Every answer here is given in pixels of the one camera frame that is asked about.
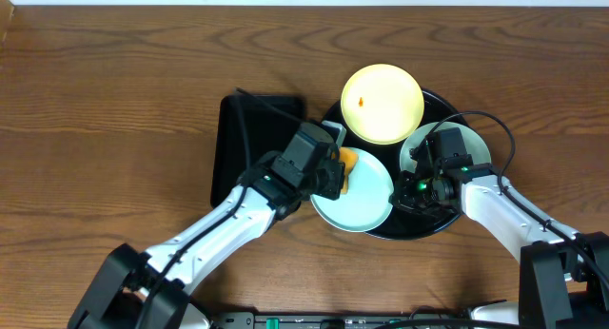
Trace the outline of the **orange yellow sponge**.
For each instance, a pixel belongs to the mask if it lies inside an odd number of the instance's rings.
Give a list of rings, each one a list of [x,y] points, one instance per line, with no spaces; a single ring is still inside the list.
[[[349,175],[351,174],[356,163],[359,161],[359,155],[356,151],[351,148],[341,147],[339,160],[344,163],[344,181],[341,188],[341,193],[346,194],[348,192]]]

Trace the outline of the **light blue plate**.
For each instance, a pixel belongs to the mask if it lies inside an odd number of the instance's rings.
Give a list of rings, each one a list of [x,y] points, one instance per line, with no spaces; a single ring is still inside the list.
[[[389,197],[394,191],[385,166],[372,154],[355,147],[359,161],[349,175],[348,192],[331,201],[312,196],[318,214],[331,225],[348,232],[366,232],[382,224],[393,206]]]

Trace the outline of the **pale green plate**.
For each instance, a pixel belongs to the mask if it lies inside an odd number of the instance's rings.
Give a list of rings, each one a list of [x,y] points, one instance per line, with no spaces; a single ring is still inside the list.
[[[417,163],[410,157],[410,150],[416,148],[422,142],[424,136],[436,124],[437,122],[432,122],[418,127],[404,141],[399,158],[400,171],[406,170],[408,172],[415,172]],[[466,151],[472,156],[473,163],[475,165],[491,162],[490,151],[482,137],[475,130],[471,129],[468,126],[453,122],[443,123],[441,126],[438,127],[438,130],[444,130],[448,128],[458,128],[461,131]]]

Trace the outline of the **yellow plate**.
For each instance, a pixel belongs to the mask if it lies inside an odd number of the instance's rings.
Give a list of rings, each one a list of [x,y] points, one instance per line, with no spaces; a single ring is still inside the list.
[[[424,114],[422,88],[404,69],[375,64],[356,71],[344,85],[341,113],[349,129],[375,145],[410,136]]]

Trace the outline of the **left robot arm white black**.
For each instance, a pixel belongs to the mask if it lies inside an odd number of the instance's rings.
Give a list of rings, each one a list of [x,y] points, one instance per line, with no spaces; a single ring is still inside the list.
[[[192,292],[219,264],[313,195],[335,200],[344,162],[335,145],[269,152],[225,200],[176,237],[144,252],[124,243],[102,263],[70,328],[207,328]]]

